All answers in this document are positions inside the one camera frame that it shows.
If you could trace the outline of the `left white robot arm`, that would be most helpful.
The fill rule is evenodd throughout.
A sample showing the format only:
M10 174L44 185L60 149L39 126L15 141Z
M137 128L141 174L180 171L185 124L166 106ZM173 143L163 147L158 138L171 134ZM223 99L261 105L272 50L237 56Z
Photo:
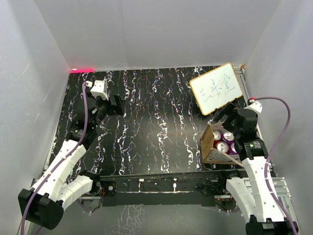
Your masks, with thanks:
M67 178L98 136L96 128L102 120L106 116L124 115L125 101L118 94L104 100L87 92L81 104L53 162L30 189L22 189L18 195L22 212L21 234L26 221L53 230L64 211L83 194L100 192L99 175L95 173L85 170L70 183Z

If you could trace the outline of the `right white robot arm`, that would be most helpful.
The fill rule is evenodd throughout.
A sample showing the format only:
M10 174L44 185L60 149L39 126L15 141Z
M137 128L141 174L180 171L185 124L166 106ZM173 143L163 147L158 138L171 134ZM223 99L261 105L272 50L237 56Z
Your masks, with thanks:
M278 199L270 175L270 159L264 141L257 135L258 114L261 103L253 101L246 108L229 102L214 116L234 136L235 150L245 169L250 186L241 177L225 177L218 181L223 194L231 194L246 221L248 235L296 235L299 231L294 221Z

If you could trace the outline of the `burlap canvas bag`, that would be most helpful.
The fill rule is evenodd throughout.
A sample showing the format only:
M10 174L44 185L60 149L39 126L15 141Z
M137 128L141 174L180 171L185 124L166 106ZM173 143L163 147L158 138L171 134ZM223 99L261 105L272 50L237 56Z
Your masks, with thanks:
M222 127L222 122L209 124L200 139L201 160L203 164L224 164L243 166L239 154L232 155L220 152L216 149L217 141L214 141L213 130L218 130L221 134L226 131Z

